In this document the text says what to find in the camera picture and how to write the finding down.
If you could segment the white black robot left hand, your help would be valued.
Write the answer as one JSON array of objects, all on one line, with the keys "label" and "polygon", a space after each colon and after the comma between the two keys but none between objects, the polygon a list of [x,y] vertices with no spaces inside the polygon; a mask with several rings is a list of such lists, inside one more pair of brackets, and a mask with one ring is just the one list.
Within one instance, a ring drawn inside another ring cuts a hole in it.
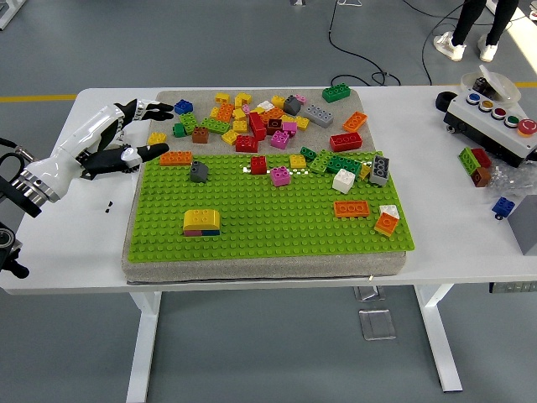
[{"label": "white black robot left hand", "polygon": [[169,150],[165,144],[133,147],[123,142],[124,128],[134,121],[165,121],[174,107],[153,100],[134,99],[101,109],[55,148],[47,159],[27,166],[20,180],[46,201],[65,196],[73,179],[134,169]]}]

